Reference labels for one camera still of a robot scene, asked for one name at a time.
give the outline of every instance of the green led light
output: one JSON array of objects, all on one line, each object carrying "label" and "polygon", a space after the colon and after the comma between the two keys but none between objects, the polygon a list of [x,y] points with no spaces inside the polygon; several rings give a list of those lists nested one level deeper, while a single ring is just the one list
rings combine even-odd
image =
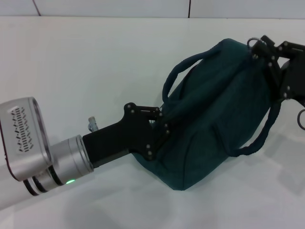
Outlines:
[{"label": "green led light", "polygon": [[69,180],[67,183],[66,183],[66,185],[67,184],[69,184],[69,183],[72,183],[72,182],[74,182],[75,180]]}]

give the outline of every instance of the dark green bag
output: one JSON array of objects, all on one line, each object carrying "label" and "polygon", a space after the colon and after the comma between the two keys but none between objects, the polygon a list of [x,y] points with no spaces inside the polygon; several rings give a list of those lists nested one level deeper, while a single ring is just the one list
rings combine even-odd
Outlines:
[{"label": "dark green bag", "polygon": [[[168,97],[177,75],[198,60]],[[157,160],[135,157],[172,189],[185,190],[229,156],[249,155],[263,146],[280,111],[270,94],[263,62],[254,60],[246,45],[225,39],[175,66],[163,88],[164,118],[154,124],[169,124],[170,138],[158,150]],[[269,108],[259,137],[240,149]]]}]

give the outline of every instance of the fabric strap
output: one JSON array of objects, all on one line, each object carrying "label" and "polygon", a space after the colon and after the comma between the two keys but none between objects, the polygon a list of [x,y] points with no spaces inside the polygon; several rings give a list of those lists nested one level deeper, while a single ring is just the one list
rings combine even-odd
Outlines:
[{"label": "fabric strap", "polygon": [[175,82],[175,80],[177,79],[177,76],[179,73],[184,72],[185,70],[187,70],[188,68],[190,68],[192,65],[194,65],[197,61],[202,60],[202,59],[206,59],[218,52],[221,51],[221,42],[214,46],[213,48],[211,48],[209,51],[203,52],[203,53],[199,53],[197,55],[191,56],[187,59],[185,59],[184,61],[182,61],[181,63],[179,63],[178,65],[176,65],[173,70],[171,71],[171,73],[168,75],[164,86],[163,86],[163,91],[162,91],[162,99],[163,102],[165,104],[169,103],[169,97],[168,94],[173,86],[173,83]]},{"label": "fabric strap", "polygon": [[270,107],[270,111],[269,111],[269,115],[268,115],[268,119],[260,133],[260,135],[255,139],[254,142],[252,142],[249,146],[245,146],[243,148],[240,149],[236,149],[236,150],[232,150],[231,152],[228,152],[229,156],[240,156],[240,155],[250,155],[253,154],[255,152],[257,152],[258,150],[260,150],[265,141],[266,138],[268,137],[269,131],[272,127],[272,125],[275,123],[278,114],[280,113],[280,109],[281,109],[281,103],[277,102],[277,103],[273,103]]}]

